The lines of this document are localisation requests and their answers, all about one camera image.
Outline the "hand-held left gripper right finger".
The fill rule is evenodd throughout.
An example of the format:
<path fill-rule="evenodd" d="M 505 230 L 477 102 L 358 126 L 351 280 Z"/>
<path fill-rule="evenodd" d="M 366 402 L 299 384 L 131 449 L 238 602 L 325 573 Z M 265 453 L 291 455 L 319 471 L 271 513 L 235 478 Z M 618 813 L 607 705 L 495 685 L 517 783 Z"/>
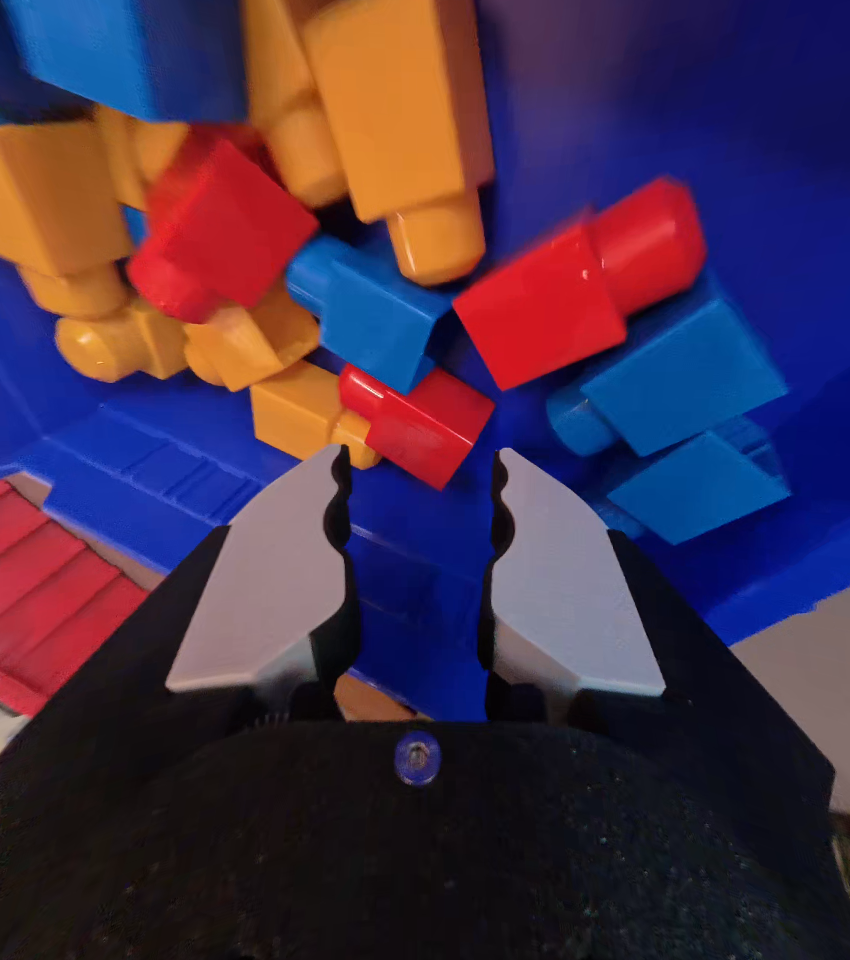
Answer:
<path fill-rule="evenodd" d="M 491 500 L 478 631 L 487 719 L 565 722 L 584 691 L 662 696 L 666 681 L 599 514 L 508 447 L 493 458 Z"/>

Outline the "pile of mixed mega blocks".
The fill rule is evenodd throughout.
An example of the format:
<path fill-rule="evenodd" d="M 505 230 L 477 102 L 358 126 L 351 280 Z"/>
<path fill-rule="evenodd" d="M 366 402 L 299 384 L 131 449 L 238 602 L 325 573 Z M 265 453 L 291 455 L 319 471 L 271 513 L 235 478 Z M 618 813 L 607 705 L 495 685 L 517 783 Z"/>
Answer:
<path fill-rule="evenodd" d="M 12 40 L 37 30 L 23 3 L 0 2 Z M 338 379 L 351 364 L 407 395 L 456 318 L 501 392 L 606 355 L 545 405 L 575 456 L 625 446 L 591 501 L 608 526 L 679 545 L 791 495 L 745 416 L 787 386 L 705 273 L 682 183 L 442 292 L 485 257 L 495 177 L 473 2 L 239 2 L 239 40 L 240 106 L 89 100 L 63 66 L 0 83 L 0 259 L 72 369 L 190 370 L 245 394 L 266 446 L 407 474 Z"/>

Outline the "red plastic bin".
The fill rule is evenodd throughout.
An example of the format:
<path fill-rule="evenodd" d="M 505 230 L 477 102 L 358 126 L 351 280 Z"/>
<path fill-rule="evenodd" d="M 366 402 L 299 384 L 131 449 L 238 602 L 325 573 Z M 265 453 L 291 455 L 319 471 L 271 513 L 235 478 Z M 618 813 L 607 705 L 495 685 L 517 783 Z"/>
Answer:
<path fill-rule="evenodd" d="M 0 705 L 38 714 L 146 597 L 0 481 Z"/>

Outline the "blue plastic bin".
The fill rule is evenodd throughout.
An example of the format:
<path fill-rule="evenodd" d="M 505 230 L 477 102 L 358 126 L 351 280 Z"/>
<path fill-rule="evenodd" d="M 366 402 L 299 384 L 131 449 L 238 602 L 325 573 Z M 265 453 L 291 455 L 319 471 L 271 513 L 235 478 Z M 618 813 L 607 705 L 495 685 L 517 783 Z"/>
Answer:
<path fill-rule="evenodd" d="M 475 2 L 496 176 L 492 263 L 658 174 L 692 188 L 709 265 L 787 382 L 758 409 L 790 497 L 671 546 L 639 541 L 726 644 L 850 586 L 850 2 Z M 238 107 L 239 2 L 24 2 L 0 84 L 132 106 Z M 437 359 L 496 403 L 443 492 L 391 463 L 350 501 L 364 615 L 358 668 L 434 719 L 483 714 L 474 653 L 490 555 L 491 461 L 514 447 L 562 482 L 587 462 L 544 400 L 575 373 L 501 395 L 453 318 Z M 294 465 L 256 440 L 248 399 L 189 372 L 95 382 L 0 259 L 0 479 L 46 481 L 60 520 L 167 572 Z"/>

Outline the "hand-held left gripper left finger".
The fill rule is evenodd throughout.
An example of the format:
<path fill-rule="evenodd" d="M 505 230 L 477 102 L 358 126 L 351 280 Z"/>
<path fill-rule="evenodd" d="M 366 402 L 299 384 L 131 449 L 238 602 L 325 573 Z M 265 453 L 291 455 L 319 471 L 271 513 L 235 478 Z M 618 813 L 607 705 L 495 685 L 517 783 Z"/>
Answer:
<path fill-rule="evenodd" d="M 339 714 L 361 646 L 350 451 L 325 446 L 227 526 L 166 678 L 174 694 L 248 689 L 271 714 Z"/>

